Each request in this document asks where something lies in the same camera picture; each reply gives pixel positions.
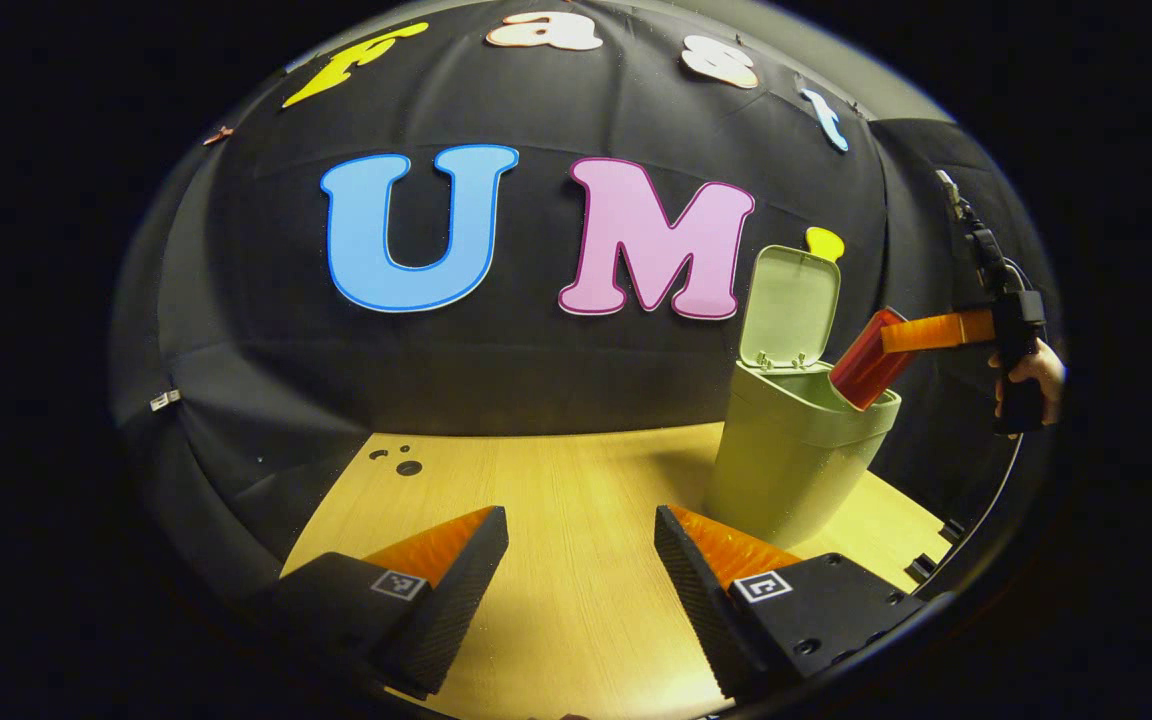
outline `blue letter u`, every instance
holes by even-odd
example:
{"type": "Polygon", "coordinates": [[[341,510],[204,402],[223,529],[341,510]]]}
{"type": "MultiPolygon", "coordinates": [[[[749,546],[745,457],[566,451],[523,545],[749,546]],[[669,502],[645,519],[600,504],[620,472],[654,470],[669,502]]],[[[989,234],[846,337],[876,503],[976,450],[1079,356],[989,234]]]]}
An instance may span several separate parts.
{"type": "Polygon", "coordinates": [[[434,158],[452,176],[452,220],[444,258],[408,268],[389,257],[389,191],[407,174],[403,156],[371,156],[324,173],[328,204],[328,268],[351,302],[381,313],[415,313],[462,300],[483,282],[495,244],[500,174],[518,164],[518,151],[461,145],[434,158]]]}

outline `metal clip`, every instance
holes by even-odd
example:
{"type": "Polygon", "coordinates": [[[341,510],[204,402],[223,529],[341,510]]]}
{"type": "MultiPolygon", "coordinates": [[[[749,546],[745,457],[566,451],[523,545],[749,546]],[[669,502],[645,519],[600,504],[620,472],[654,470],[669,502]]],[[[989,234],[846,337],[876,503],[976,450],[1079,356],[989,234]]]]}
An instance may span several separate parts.
{"type": "Polygon", "coordinates": [[[166,406],[172,406],[173,402],[177,402],[179,400],[180,400],[180,391],[169,389],[168,392],[165,392],[162,395],[157,396],[154,397],[154,400],[150,401],[150,410],[157,414],[157,411],[162,410],[166,406]]]}
{"type": "Polygon", "coordinates": [[[950,202],[955,219],[963,220],[963,196],[958,195],[958,185],[950,179],[950,174],[945,170],[935,170],[935,176],[941,179],[941,187],[945,188],[946,199],[950,202]]]}

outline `yellow letter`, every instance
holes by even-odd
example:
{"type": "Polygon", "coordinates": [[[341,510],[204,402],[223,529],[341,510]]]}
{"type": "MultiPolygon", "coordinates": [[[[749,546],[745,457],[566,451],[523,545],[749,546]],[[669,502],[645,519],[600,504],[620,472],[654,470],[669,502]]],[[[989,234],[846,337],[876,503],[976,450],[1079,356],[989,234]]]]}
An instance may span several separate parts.
{"type": "Polygon", "coordinates": [[[370,63],[370,61],[384,55],[386,50],[393,47],[394,41],[396,41],[394,38],[411,37],[418,32],[424,32],[425,28],[429,28],[429,23],[410,24],[410,26],[400,28],[396,31],[361,41],[358,45],[349,47],[349,50],[340,51],[340,53],[332,56],[328,67],[320,69],[319,74],[316,74],[314,78],[308,82],[308,85],[302,88],[300,92],[288,97],[287,103],[283,103],[285,108],[305,100],[311,94],[319,94],[324,90],[340,85],[340,83],[349,79],[349,67],[351,65],[370,63]]]}
{"type": "Polygon", "coordinates": [[[846,250],[842,238],[824,228],[808,228],[808,251],[818,258],[835,263],[846,250]]]}

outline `dark background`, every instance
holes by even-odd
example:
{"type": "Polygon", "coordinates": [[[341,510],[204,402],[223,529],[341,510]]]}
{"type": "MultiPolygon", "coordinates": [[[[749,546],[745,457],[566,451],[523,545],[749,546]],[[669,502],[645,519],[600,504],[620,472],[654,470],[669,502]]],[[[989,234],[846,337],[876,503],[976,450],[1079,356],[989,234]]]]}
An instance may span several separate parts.
{"type": "MultiPolygon", "coordinates": [[[[1000,162],[1049,242],[1075,356],[1036,552],[839,715],[1152,717],[1152,5],[794,5],[1000,162]]],[[[266,653],[142,517],[104,336],[129,234],[189,143],[388,6],[1,6],[0,717],[361,714],[266,653]]]]}

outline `red object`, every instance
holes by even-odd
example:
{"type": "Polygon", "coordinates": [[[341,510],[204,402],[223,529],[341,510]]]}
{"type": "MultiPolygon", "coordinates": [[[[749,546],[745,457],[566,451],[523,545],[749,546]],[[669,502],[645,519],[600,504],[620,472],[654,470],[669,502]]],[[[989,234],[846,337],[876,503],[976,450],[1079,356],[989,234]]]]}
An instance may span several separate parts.
{"type": "Polygon", "coordinates": [[[203,141],[202,143],[204,143],[204,145],[211,145],[212,142],[223,141],[223,138],[227,138],[230,135],[234,135],[233,128],[220,126],[220,131],[215,132],[214,136],[209,137],[206,141],[203,141]]]}
{"type": "Polygon", "coordinates": [[[914,359],[914,353],[882,351],[882,326],[904,321],[901,313],[884,306],[831,370],[833,389],[856,410],[867,410],[914,359]]]}

